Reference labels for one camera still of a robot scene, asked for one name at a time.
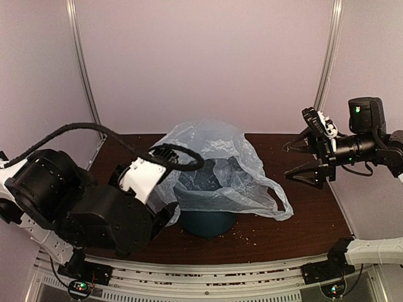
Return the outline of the translucent blue plastic trash bag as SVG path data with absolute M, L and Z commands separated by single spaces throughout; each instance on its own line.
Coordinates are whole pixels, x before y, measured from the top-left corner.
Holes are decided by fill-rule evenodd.
M 163 143 L 188 148 L 205 161 L 197 171 L 172 171 L 151 193 L 153 210 L 179 204 L 170 225 L 184 211 L 252 213 L 277 221 L 293 216 L 284 189 L 266 177 L 262 160 L 237 127 L 217 120 L 184 122 L 156 145 Z

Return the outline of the teal plastic trash bin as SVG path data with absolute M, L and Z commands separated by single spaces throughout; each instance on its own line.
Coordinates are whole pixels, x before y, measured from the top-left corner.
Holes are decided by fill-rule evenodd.
M 224 211 L 182 211 L 179 222 L 190 234 L 212 240 L 235 225 L 237 214 Z

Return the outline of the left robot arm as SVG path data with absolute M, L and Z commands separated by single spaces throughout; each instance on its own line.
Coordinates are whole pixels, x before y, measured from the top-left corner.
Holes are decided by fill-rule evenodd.
M 118 165 L 99 184 L 66 153 L 39 150 L 16 164 L 1 162 L 1 219 L 25 230 L 76 279 L 85 279 L 91 267 L 84 249 L 126 257 L 168 225 L 178 204 L 157 210 L 149 200 L 168 174 L 161 165 L 137 159 Z

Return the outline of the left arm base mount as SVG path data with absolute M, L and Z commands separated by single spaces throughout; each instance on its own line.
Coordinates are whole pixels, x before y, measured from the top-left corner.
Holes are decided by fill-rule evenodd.
M 89 298 L 96 287 L 107 286 L 113 272 L 112 266 L 84 262 L 76 272 L 68 271 L 66 266 L 52 268 L 54 276 L 66 288 L 68 295 L 76 301 Z

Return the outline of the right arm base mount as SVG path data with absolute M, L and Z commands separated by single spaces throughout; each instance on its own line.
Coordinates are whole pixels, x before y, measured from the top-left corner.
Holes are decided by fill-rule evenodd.
M 354 266 L 330 260 L 311 262 L 301 267 L 304 284 L 318 285 L 321 293 L 332 300 L 341 299 L 349 293 L 346 277 L 355 271 Z

